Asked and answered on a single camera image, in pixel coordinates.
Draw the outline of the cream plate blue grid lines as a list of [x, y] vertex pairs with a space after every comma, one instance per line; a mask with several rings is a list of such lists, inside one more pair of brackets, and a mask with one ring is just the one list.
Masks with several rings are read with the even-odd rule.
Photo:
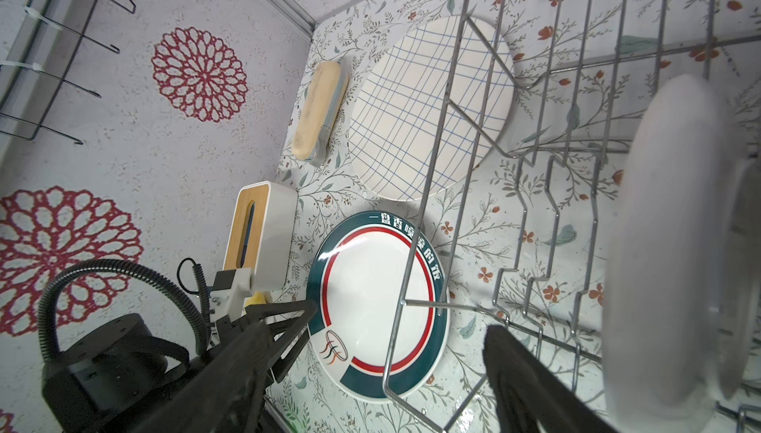
[[511, 52], [483, 40], [495, 26], [441, 18], [409, 31], [365, 78], [351, 116], [349, 149], [369, 191], [394, 201], [421, 199], [465, 179], [499, 139], [514, 88]]

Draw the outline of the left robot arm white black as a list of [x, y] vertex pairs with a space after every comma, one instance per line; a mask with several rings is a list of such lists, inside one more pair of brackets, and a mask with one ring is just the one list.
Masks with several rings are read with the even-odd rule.
[[[309, 340], [312, 300], [254, 304], [238, 318], [211, 317], [203, 270], [196, 290], [137, 263], [88, 260], [62, 271], [38, 305], [42, 394], [67, 432], [275, 432], [266, 391], [285, 378]], [[154, 336], [136, 313], [59, 347], [55, 311], [63, 290], [96, 273], [144, 282], [188, 321], [195, 347]]]

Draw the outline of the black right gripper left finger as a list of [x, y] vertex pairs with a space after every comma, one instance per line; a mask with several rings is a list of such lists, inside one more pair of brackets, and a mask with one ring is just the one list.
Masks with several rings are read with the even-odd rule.
[[273, 341], [264, 322], [249, 326], [138, 432], [259, 432]]

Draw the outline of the white plate green red rim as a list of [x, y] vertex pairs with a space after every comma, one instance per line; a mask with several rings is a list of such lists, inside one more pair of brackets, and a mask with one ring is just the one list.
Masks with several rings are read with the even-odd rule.
[[414, 254], [407, 294], [436, 301], [444, 271], [425, 236], [392, 213], [369, 210], [339, 223], [321, 245], [306, 297], [318, 311], [309, 322], [319, 365], [354, 399], [383, 404], [382, 371], [407, 257]]

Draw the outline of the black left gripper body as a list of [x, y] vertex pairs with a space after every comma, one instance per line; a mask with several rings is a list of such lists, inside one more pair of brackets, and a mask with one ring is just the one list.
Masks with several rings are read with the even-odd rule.
[[235, 321], [244, 314], [245, 301], [252, 298], [255, 274], [250, 268], [218, 271], [209, 289], [211, 340], [220, 344], [219, 321]]

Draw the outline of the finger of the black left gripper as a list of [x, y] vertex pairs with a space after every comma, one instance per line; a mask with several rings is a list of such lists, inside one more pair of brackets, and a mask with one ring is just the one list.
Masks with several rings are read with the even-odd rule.
[[245, 314], [252, 326], [265, 328], [268, 384], [281, 383], [309, 341], [308, 324], [317, 312], [313, 300], [252, 304]]

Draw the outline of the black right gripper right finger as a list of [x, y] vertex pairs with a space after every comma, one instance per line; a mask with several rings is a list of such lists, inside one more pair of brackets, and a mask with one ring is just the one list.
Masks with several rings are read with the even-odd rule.
[[491, 325], [483, 358], [503, 432], [612, 432], [503, 326]]

